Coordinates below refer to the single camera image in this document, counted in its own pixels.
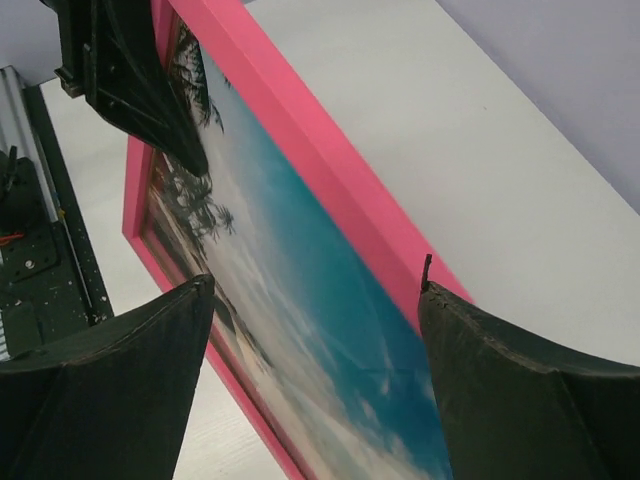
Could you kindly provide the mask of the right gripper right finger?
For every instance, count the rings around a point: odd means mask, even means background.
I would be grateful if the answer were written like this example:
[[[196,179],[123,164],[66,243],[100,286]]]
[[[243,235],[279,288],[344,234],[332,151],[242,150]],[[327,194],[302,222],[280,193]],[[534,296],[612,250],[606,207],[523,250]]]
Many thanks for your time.
[[[515,326],[427,273],[418,318],[454,478],[638,478],[638,367]]]

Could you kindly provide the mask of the beach photo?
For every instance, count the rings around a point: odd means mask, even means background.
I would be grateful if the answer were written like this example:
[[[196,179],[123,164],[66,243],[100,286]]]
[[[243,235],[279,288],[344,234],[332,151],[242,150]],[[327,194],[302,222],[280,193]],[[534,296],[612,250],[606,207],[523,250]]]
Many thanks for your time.
[[[168,70],[208,170],[151,157],[143,238],[215,278],[209,341],[305,479],[451,475],[424,345],[177,16]]]

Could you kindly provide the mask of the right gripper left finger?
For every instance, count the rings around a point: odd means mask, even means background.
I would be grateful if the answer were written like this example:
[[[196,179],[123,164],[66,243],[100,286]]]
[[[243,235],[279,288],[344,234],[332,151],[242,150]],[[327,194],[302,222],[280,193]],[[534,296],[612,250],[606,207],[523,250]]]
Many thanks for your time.
[[[1,366],[5,479],[173,476],[214,313],[211,275]]]

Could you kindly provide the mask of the pink picture frame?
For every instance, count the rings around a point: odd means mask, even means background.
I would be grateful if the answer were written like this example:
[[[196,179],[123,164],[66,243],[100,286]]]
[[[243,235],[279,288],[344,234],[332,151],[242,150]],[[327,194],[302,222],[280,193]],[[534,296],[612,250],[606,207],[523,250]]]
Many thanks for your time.
[[[166,73],[170,19],[177,16],[423,343],[417,315],[422,275],[430,274],[456,293],[462,292],[462,285],[269,40],[253,12],[238,1],[153,1],[151,7],[156,48]],[[141,140],[129,142],[124,233],[155,281],[169,289],[183,281],[170,281],[143,238],[155,152],[163,153]],[[233,383],[231,373],[217,363],[209,338],[206,357],[285,475],[305,479],[296,474],[294,463]]]

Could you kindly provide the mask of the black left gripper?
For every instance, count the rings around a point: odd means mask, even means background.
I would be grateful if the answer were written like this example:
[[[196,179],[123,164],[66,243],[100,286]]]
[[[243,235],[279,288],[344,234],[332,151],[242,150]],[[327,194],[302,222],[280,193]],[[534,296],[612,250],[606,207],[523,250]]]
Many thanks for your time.
[[[62,64],[55,70],[72,98],[84,95],[107,122],[181,162],[208,172],[187,105],[172,87],[155,43],[149,1],[44,0],[55,12]]]

